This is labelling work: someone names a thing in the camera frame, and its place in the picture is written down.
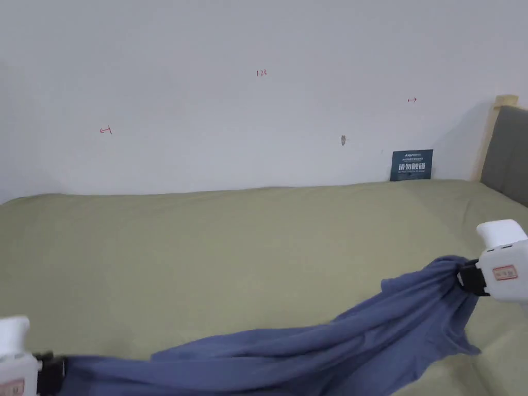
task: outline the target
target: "blue cloth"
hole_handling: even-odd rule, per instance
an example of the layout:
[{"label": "blue cloth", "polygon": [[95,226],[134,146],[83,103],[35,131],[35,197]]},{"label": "blue cloth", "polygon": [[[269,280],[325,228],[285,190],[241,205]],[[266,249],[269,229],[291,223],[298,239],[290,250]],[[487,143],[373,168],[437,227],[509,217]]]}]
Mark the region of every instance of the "blue cloth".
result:
[{"label": "blue cloth", "polygon": [[458,286],[462,257],[384,280],[328,324],[204,338],[149,361],[73,356],[62,396],[389,395],[447,355],[477,354],[464,327],[478,297]]}]

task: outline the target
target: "mattress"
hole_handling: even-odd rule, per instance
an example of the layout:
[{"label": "mattress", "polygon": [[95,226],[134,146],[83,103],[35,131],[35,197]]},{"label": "mattress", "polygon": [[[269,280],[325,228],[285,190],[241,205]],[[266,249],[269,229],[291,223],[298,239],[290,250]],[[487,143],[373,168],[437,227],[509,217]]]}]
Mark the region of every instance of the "mattress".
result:
[{"label": "mattress", "polygon": [[[383,278],[478,257],[475,227],[507,218],[528,230],[527,208],[464,181],[21,198],[0,206],[0,316],[30,317],[33,352],[147,358],[323,323]],[[481,298],[467,333],[480,356],[438,362],[398,395],[525,394],[520,307]]]}]

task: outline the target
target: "gray headboard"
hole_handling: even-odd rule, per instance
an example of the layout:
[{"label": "gray headboard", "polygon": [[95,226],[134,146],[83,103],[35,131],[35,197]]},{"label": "gray headboard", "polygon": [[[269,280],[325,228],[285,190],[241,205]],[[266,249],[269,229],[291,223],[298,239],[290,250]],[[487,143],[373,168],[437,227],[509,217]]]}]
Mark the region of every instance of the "gray headboard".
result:
[{"label": "gray headboard", "polygon": [[480,181],[528,206],[528,110],[501,107]]}]

